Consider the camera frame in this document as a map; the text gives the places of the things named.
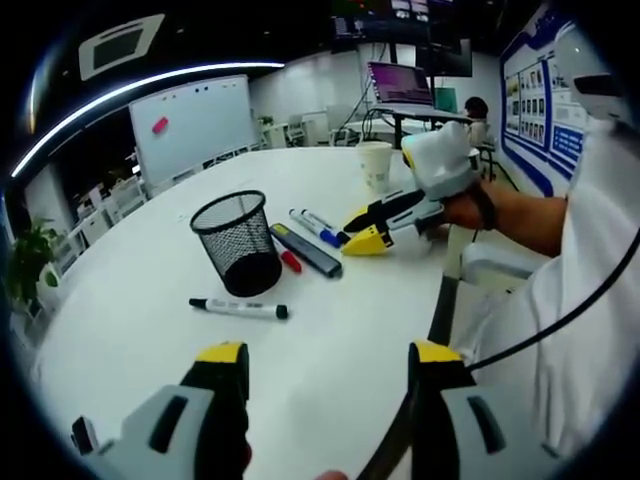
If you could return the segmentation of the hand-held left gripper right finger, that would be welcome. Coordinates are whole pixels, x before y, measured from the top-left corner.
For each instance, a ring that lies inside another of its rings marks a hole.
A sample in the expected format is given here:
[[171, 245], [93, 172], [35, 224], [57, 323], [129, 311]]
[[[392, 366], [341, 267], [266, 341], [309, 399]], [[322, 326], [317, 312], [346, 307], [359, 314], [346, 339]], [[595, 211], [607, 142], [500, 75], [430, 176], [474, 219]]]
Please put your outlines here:
[[519, 406], [446, 346], [410, 344], [408, 394], [413, 479], [549, 479], [560, 466]]

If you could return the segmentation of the person's right hand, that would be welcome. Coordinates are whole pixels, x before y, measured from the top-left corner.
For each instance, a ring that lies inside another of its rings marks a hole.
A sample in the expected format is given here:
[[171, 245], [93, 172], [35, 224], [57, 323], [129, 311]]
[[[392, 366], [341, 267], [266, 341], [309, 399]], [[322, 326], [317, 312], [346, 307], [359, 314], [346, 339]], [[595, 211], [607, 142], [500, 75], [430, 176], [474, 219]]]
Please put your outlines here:
[[472, 230], [494, 230], [498, 226], [498, 211], [491, 190], [489, 182], [480, 180], [464, 192], [445, 199], [445, 222]]

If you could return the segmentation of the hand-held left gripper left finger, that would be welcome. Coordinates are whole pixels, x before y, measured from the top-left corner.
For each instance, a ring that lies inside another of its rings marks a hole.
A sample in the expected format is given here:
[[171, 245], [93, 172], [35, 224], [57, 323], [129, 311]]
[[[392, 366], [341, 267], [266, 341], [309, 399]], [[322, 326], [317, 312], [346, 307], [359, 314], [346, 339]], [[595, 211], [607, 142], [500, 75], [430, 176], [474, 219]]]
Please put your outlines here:
[[249, 352], [244, 342], [201, 351], [178, 384], [162, 387], [124, 420], [99, 450], [102, 479], [241, 479], [246, 439]]

